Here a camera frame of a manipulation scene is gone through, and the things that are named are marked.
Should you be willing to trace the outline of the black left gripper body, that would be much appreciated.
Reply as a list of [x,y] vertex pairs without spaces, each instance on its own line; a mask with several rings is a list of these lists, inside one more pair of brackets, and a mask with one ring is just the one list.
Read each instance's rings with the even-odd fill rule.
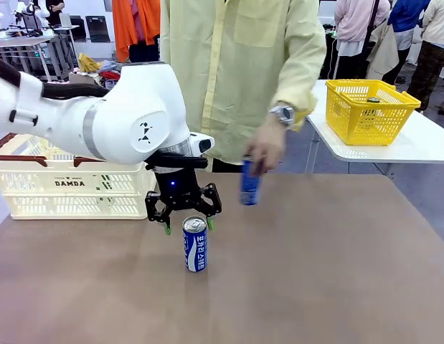
[[171,173],[156,173],[162,211],[193,209],[203,211],[201,188],[193,168],[183,168]]

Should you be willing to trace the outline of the person left hand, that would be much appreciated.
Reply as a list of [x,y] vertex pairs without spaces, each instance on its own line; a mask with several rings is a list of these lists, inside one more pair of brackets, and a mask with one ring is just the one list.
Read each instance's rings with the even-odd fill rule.
[[246,145],[251,157],[251,173],[260,176],[273,170],[285,153],[286,127],[274,116],[268,116]]

